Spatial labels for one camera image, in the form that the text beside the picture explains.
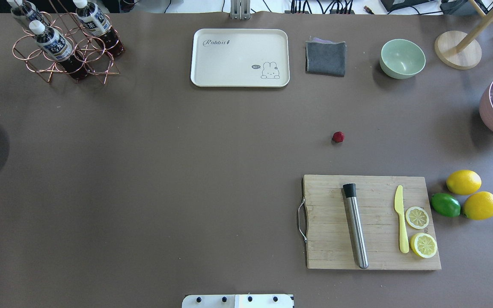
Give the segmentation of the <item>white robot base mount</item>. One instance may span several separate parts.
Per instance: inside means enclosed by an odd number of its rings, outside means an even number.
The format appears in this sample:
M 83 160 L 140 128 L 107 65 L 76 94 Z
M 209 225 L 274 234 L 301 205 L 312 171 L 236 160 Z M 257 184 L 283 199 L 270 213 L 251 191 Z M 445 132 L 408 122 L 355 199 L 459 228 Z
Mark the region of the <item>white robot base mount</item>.
M 290 294 L 212 294 L 189 295 L 182 308 L 294 308 Z

